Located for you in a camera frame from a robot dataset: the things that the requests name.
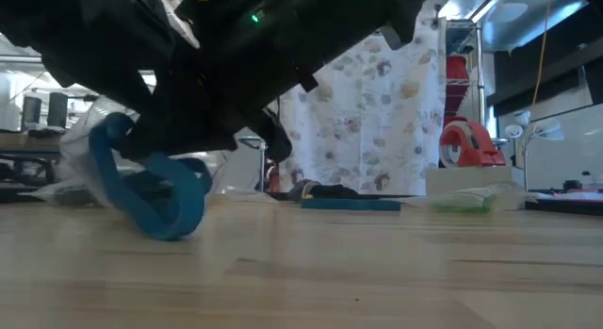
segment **shower curtain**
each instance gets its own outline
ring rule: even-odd
[[[360,193],[425,194],[437,168],[446,99],[446,22],[419,18],[398,51],[371,36],[316,74],[319,86],[281,99],[293,154],[281,190],[302,179]]]

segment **tape roll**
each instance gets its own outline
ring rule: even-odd
[[[462,144],[472,146],[474,144],[474,141],[471,139],[472,137],[473,132],[465,122],[452,122],[446,125],[440,138],[440,160],[446,168],[459,167],[459,158],[464,150]],[[456,139],[458,141],[445,142],[445,139]]]

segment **desk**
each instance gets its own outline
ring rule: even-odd
[[[213,204],[187,241],[2,206],[3,328],[601,328],[603,221]]]

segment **black mechanical part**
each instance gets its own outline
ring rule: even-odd
[[[412,40],[424,0],[184,0],[195,49],[159,0],[0,0],[0,31],[42,54],[63,86],[78,82],[140,118],[120,148],[127,158],[236,148],[249,126],[268,156],[290,154],[263,109],[380,27]],[[150,92],[139,71],[153,70]]]

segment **plastic bag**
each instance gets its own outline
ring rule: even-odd
[[[495,210],[517,210],[526,201],[535,202],[530,194],[512,182],[501,182],[482,188],[461,189],[436,196],[398,198],[411,206],[439,212],[489,213]]]
[[[138,118],[138,114],[135,111],[123,107],[108,98],[97,100],[61,139],[60,150],[63,156],[63,163],[61,164],[63,176],[61,178],[65,180],[29,193],[29,195],[41,198],[56,206],[86,206],[93,204],[114,208],[106,198],[104,189],[100,184],[98,172],[96,171],[89,148],[89,133],[91,129],[113,112],[124,113],[133,120]],[[117,152],[113,154],[118,171],[126,184],[129,175],[144,170],[138,163],[121,158]],[[207,194],[207,197],[210,197],[216,193],[216,189],[220,184],[229,154],[226,151],[215,151],[180,155],[174,158],[194,157],[205,162],[207,169],[214,179],[212,189]],[[147,190],[143,189],[141,192],[161,194],[163,192],[162,189],[170,189],[170,187],[167,185],[149,187]]]

